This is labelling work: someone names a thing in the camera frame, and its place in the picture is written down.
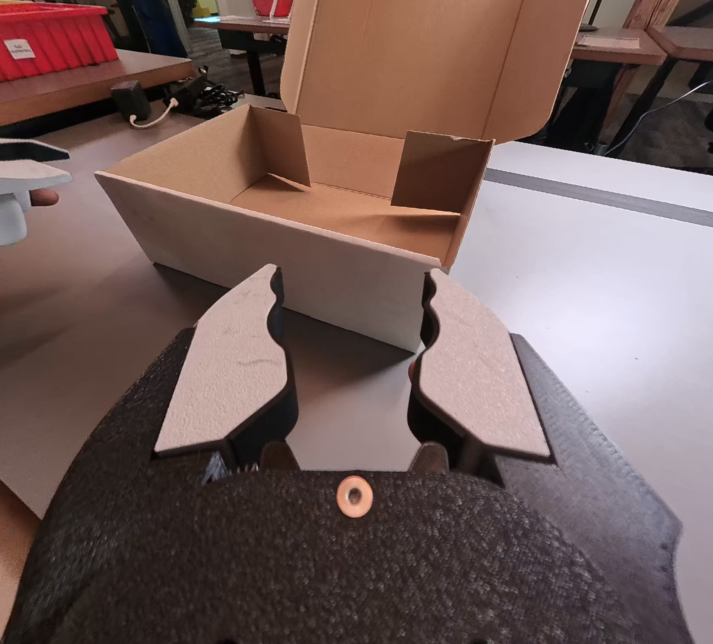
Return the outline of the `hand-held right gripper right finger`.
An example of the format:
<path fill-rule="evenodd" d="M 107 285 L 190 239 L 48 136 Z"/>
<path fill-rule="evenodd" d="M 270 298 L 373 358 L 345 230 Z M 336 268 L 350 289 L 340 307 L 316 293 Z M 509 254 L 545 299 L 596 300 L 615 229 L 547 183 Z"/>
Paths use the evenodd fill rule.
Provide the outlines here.
<path fill-rule="evenodd" d="M 449 469 L 505 456 L 552 463 L 552 450 L 505 325 L 440 269 L 424 278 L 421 342 L 412 364 L 408 427 L 438 444 Z"/>

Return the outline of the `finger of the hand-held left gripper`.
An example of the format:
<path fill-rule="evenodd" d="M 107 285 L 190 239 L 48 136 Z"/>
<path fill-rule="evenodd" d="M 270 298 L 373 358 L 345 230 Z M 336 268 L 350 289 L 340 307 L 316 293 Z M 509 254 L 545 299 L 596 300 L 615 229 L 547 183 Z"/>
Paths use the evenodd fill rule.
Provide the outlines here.
<path fill-rule="evenodd" d="M 48 145 L 38 140 L 1 139 L 1 161 L 33 160 L 52 162 L 70 159 L 65 149 Z"/>
<path fill-rule="evenodd" d="M 1 162 L 1 243 L 14 245 L 28 234 L 25 213 L 31 207 L 32 190 L 71 182 L 65 170 L 34 160 Z"/>

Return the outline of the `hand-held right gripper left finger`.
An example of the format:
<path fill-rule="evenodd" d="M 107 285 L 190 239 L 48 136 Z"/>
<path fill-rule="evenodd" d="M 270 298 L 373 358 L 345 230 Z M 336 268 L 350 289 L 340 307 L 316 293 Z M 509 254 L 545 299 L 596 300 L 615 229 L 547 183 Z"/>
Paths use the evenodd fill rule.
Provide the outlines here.
<path fill-rule="evenodd" d="M 198 320 L 156 457 L 210 451 L 225 461 L 260 461 L 265 446 L 287 438 L 299 408 L 283 302 L 281 269 L 267 264 Z"/>

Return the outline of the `white cardboard box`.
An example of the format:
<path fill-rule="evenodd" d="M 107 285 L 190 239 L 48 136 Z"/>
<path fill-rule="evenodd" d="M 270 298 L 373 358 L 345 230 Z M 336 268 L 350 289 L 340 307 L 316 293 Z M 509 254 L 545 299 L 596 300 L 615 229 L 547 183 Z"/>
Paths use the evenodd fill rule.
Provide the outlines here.
<path fill-rule="evenodd" d="M 551 114 L 587 0 L 294 0 L 281 112 L 233 108 L 95 178 L 147 258 L 414 352 L 496 144 Z"/>

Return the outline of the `wooden table under red bin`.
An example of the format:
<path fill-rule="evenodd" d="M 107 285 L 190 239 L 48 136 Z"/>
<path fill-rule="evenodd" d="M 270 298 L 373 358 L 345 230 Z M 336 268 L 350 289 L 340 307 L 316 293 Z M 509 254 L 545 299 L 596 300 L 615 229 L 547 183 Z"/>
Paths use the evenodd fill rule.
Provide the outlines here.
<path fill-rule="evenodd" d="M 118 60 L 2 82 L 1 126 L 109 99 L 112 86 L 126 80 L 147 90 L 196 73 L 189 58 L 119 49 Z"/>

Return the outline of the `large red plastic bin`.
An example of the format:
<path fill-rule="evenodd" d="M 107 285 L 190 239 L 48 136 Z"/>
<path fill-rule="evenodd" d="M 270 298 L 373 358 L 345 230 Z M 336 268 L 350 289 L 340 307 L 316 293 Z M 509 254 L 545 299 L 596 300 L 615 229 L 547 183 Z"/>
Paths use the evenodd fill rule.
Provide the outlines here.
<path fill-rule="evenodd" d="M 118 60 L 102 6 L 1 1 L 1 81 Z"/>

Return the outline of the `black power adapter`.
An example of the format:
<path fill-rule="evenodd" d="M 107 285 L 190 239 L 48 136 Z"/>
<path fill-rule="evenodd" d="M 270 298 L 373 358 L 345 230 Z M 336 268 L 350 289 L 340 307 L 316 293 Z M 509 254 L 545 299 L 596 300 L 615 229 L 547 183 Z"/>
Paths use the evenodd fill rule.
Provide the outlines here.
<path fill-rule="evenodd" d="M 110 89 L 118 113 L 127 122 L 146 122 L 152 113 L 150 101 L 138 80 L 124 80 Z"/>

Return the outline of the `blue garment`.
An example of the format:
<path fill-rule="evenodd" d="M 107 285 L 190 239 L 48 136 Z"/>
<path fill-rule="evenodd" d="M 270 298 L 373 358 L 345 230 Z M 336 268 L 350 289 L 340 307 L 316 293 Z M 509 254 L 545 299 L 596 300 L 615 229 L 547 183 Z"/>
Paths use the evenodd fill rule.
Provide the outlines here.
<path fill-rule="evenodd" d="M 150 51 L 155 54 L 186 58 L 182 40 L 161 0 L 131 0 Z"/>

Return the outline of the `grey tape strip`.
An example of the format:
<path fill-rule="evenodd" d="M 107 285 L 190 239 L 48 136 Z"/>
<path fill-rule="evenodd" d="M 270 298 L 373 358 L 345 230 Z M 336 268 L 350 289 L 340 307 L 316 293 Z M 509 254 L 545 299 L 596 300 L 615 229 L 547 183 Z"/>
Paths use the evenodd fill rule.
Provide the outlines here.
<path fill-rule="evenodd" d="M 486 169 L 485 180 L 495 184 L 579 200 L 584 203 L 599 204 L 619 210 L 712 228 L 711 211 L 680 204 L 666 203 L 542 177 L 516 174 L 491 167 Z"/>

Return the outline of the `dark wooden table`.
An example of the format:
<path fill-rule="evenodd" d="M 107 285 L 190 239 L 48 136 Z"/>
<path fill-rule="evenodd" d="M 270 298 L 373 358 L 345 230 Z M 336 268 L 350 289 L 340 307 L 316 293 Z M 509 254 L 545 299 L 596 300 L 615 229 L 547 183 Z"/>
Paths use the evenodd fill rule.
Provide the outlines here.
<path fill-rule="evenodd" d="M 265 90 L 261 57 L 284 57 L 290 18 L 226 15 L 199 18 L 194 24 L 217 31 L 224 50 L 243 52 L 247 59 L 252 94 L 269 96 Z"/>

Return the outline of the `small red plastic bin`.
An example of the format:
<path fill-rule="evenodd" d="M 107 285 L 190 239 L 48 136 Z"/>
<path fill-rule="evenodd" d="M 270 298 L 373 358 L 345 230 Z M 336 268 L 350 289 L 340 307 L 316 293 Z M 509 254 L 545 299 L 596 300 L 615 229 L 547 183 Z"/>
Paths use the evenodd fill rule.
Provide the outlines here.
<path fill-rule="evenodd" d="M 277 22 L 287 22 L 292 15 L 294 0 L 251 0 L 258 17 Z"/>

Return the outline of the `wooden table with paper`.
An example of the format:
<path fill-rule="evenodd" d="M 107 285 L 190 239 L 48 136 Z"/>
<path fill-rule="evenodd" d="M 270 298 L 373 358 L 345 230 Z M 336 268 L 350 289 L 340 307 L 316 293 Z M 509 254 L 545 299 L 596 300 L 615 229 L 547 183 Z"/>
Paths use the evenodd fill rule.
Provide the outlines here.
<path fill-rule="evenodd" d="M 545 145 L 578 152 L 594 149 L 622 71 L 659 67 L 666 58 L 644 30 L 579 33 L 546 125 Z"/>

